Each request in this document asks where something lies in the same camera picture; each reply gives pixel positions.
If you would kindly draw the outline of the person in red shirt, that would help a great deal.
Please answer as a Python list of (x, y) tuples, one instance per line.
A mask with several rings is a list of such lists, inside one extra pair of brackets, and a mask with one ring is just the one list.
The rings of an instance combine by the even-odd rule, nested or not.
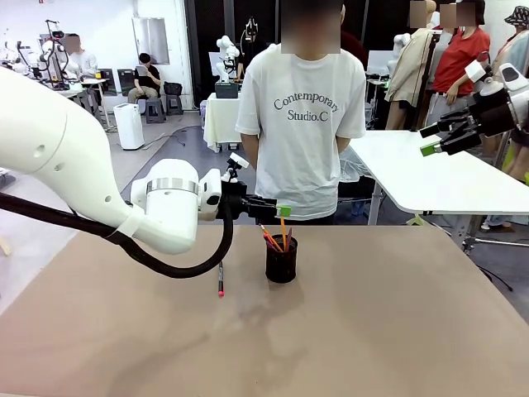
[(460, 0), (455, 10), (462, 18), (444, 50), (433, 80), (433, 94), (427, 114), (427, 125), (438, 122), (442, 115), (468, 105), (474, 83), (465, 68), (475, 60), (483, 60), (490, 48), (490, 37), (484, 24), (485, 0)]

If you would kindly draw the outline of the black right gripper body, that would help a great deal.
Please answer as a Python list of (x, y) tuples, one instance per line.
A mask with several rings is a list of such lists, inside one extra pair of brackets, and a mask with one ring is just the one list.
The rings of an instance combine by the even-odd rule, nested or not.
[(475, 93), (472, 100), (469, 113), (473, 123), (469, 132), (473, 135), (477, 137), (496, 136), (511, 131), (517, 126), (510, 108), (510, 97), (505, 88), (489, 95)]

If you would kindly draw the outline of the white wall panel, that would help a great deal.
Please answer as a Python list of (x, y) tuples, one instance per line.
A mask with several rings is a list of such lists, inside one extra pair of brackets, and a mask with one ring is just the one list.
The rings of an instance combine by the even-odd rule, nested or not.
[(169, 64), (169, 49), (164, 18), (133, 17), (137, 53), (146, 53), (154, 65)]

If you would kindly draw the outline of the white air purifier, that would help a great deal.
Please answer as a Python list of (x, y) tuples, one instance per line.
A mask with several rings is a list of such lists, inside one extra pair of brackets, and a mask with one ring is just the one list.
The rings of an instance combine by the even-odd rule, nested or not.
[(144, 144), (140, 109), (137, 104), (122, 103), (113, 108), (120, 146), (135, 151)]

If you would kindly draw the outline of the seated person in black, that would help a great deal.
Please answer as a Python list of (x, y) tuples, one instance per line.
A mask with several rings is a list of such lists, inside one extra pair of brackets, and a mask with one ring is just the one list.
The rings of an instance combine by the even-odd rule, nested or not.
[(133, 83), (134, 87), (127, 94), (128, 103), (136, 103), (140, 98), (157, 99), (160, 97), (160, 72), (151, 64), (149, 54), (139, 54), (139, 64), (134, 72)]

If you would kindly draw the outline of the seated person in white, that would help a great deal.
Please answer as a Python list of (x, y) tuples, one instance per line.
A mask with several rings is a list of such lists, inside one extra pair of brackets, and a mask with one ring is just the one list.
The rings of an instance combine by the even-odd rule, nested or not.
[(82, 47), (80, 36), (69, 33), (63, 39), (64, 48), (69, 56), (69, 64), (78, 77), (95, 78), (98, 63), (94, 54)]

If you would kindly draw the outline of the person in white T-shirt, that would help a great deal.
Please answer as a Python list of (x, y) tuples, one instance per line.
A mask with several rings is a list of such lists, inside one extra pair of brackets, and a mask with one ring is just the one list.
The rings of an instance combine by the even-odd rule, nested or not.
[(248, 65), (236, 131), (259, 137), (255, 194), (291, 208), (288, 225), (331, 225), (336, 137), (365, 134), (364, 66), (341, 49), (344, 0), (282, 0), (281, 41)]

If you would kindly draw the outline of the person with bucket hat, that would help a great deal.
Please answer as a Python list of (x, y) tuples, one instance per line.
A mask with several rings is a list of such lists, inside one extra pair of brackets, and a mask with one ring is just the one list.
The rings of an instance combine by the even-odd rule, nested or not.
[[(498, 52), (500, 64), (510, 63), (521, 74), (525, 74), (529, 62), (529, 7), (516, 6), (505, 22), (514, 26), (516, 32)], [(505, 159), (503, 170), (514, 179), (523, 181), (529, 172), (529, 136), (516, 130), (511, 132), (510, 139), (510, 157)]]

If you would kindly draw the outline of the person's right forearm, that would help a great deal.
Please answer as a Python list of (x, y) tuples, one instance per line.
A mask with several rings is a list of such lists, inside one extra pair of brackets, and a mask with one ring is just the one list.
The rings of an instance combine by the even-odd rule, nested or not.
[(250, 165), (254, 170), (257, 170), (258, 154), (259, 154), (259, 137), (257, 135), (241, 134), (241, 143), (243, 145), (245, 155)]

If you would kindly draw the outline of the table with white cloth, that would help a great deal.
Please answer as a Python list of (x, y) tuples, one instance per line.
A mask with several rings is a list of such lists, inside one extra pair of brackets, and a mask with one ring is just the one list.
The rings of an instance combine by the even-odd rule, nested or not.
[(239, 98), (217, 98), (215, 93), (207, 98), (203, 140), (211, 151), (219, 153), (222, 145), (241, 143), (236, 131), (239, 106)]

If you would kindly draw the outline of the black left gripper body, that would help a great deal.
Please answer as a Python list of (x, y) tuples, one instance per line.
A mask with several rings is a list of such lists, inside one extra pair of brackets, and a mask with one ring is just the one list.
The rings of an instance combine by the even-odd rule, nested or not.
[(237, 220), (242, 213), (247, 212), (245, 204), (247, 195), (247, 185), (243, 182), (222, 181), (222, 195), (220, 198), (220, 219), (226, 220), (229, 216), (231, 220)]

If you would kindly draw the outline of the black mesh pen holder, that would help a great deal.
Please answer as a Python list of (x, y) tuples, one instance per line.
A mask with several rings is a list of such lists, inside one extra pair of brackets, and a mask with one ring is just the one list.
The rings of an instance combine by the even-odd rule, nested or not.
[(277, 252), (269, 243), (265, 255), (265, 275), (276, 284), (287, 284), (296, 278), (298, 242), (292, 237), (288, 252)]

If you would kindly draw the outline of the black box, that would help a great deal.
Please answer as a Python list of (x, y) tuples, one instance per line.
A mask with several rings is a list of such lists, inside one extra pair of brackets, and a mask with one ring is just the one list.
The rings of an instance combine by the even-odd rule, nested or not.
[(233, 82), (218, 81), (215, 83), (217, 99), (238, 99), (240, 85)]

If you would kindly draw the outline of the red pencil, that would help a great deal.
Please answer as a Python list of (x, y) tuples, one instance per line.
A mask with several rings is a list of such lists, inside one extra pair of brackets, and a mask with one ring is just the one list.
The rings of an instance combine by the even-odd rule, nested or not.
[(266, 241), (277, 251), (277, 252), (282, 252), (283, 249), (281, 248), (281, 246), (275, 241), (275, 239), (273, 238), (273, 236), (268, 232), (268, 230), (265, 228), (264, 225), (262, 224), (259, 224), (259, 227), (261, 229), (261, 231), (263, 232), (264, 234), (264, 238), (266, 239)]

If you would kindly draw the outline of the white humanoid robot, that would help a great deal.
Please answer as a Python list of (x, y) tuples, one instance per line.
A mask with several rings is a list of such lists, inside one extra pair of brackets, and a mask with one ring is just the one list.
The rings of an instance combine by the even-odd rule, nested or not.
[(57, 21), (46, 19), (45, 24), (47, 35), (41, 35), (41, 55), (39, 60), (48, 75), (51, 88), (65, 91), (69, 89), (66, 76), (66, 65), (69, 58), (63, 45), (63, 39), (66, 35), (60, 29), (60, 24)]

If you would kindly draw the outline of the clear plastic box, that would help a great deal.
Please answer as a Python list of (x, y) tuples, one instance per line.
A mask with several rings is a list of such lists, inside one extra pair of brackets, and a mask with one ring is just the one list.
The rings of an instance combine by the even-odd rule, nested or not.
[(340, 154), (341, 177), (342, 183), (357, 183), (362, 177), (371, 178), (365, 164), (360, 160), (350, 146), (344, 149)]

